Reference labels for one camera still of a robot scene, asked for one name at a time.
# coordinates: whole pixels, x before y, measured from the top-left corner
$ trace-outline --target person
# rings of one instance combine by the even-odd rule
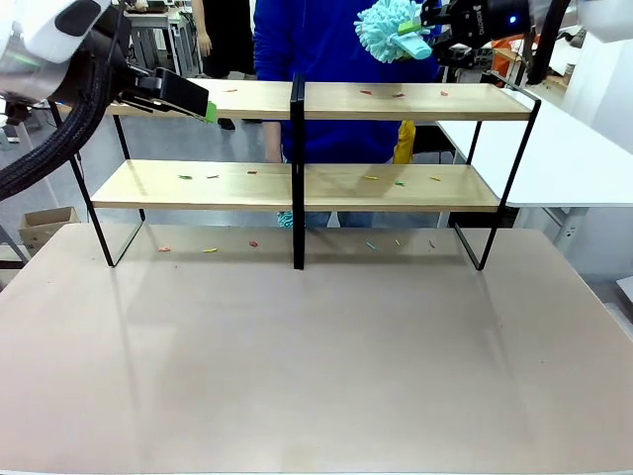
[[[193,0],[192,7],[205,74],[226,79],[237,71],[255,79],[249,0]],[[218,119],[218,124],[235,130],[231,119]]]
[[[376,0],[257,0],[255,71],[262,81],[430,82],[439,66],[430,57],[384,64],[360,44],[357,14]],[[307,121],[306,163],[386,163],[400,122]],[[266,160],[292,161],[290,123],[264,123]],[[330,213],[307,213],[311,228],[326,227]],[[344,228],[370,228],[373,213],[338,213]]]

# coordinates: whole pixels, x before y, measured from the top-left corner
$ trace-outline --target gray floor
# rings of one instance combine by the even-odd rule
[[[53,131],[46,123],[52,122],[49,112],[38,112],[42,128],[36,122],[28,122],[29,133],[37,146]],[[227,132],[217,125],[207,125],[194,119],[146,119],[122,118],[132,158],[243,161],[261,162],[264,159],[261,125],[236,122],[236,131]],[[26,153],[22,145],[14,145],[9,151],[0,151],[0,166]],[[97,133],[82,150],[83,168],[90,193],[94,193],[124,160],[112,118],[105,118]],[[419,155],[419,163],[437,163],[438,153]],[[441,156],[450,163],[449,153]],[[74,206],[83,222],[87,221],[86,207],[68,163],[49,176],[52,189],[60,206]],[[25,213],[53,207],[45,185],[40,182],[29,190],[0,203],[0,224],[16,241],[18,227]],[[124,210],[100,210],[100,220],[115,223],[134,223],[136,212]],[[155,224],[269,227],[277,226],[273,213],[201,212],[201,211],[151,211],[148,221]],[[435,214],[378,213],[374,226],[377,228],[424,228],[434,227]]]

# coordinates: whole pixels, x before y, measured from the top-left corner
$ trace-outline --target yellow cloth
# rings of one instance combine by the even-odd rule
[[[415,124],[403,121],[398,133],[398,144],[394,148],[394,164],[407,165],[413,160],[413,141],[415,140]]]

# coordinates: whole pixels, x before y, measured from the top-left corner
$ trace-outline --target shoe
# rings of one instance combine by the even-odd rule
[[[235,130],[235,124],[231,119],[218,119],[218,125],[222,128],[223,131]]]

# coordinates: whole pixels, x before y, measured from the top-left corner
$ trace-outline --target blue hoodie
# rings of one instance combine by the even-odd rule
[[[357,14],[375,0],[257,0],[255,71],[262,81],[430,82],[433,58],[383,64],[360,44]],[[308,121],[307,163],[385,163],[400,122]],[[290,124],[282,123],[284,155],[292,160]]]

